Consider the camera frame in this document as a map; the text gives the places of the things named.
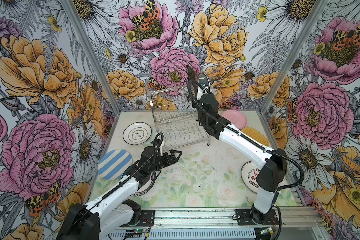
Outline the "white plate orange sunburst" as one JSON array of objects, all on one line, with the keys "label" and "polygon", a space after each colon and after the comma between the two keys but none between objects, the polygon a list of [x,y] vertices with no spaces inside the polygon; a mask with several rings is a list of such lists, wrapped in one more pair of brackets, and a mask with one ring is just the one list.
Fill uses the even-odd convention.
[{"label": "white plate orange sunburst", "polygon": [[198,83],[201,85],[201,87],[198,87],[197,91],[197,98],[199,100],[203,94],[211,92],[211,86],[208,76],[205,73],[200,73],[198,75]]}]

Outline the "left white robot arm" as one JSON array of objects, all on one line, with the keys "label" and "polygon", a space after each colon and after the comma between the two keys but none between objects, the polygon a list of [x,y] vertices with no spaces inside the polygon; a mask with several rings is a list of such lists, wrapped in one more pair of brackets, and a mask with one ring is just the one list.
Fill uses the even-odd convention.
[{"label": "left white robot arm", "polygon": [[57,235],[58,240],[100,240],[118,227],[135,226],[143,217],[141,206],[130,196],[143,187],[152,173],[176,164],[181,151],[161,153],[146,147],[141,159],[127,168],[121,181],[97,199],[85,205],[73,205]]}]

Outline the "black square floral plate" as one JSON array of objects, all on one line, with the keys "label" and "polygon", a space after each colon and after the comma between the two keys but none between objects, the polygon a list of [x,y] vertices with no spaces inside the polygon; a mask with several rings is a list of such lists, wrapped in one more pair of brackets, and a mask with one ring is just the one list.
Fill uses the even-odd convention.
[{"label": "black square floral plate", "polygon": [[198,83],[198,74],[195,70],[191,67],[191,65],[187,66],[187,74],[188,74],[188,83],[187,83],[187,90],[191,100],[197,99],[197,86],[200,87]]}]

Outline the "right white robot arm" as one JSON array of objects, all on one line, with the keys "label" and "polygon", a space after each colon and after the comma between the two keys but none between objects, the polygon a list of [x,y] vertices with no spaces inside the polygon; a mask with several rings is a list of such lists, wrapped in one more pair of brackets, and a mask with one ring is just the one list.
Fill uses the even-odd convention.
[{"label": "right white robot arm", "polygon": [[248,218],[257,225],[264,224],[279,194],[280,183],[287,173],[285,153],[273,150],[245,135],[229,120],[218,113],[219,103],[212,94],[203,94],[199,100],[191,97],[193,107],[198,111],[201,127],[215,139],[222,141],[244,154],[260,170],[256,177],[259,186],[257,198]]}]

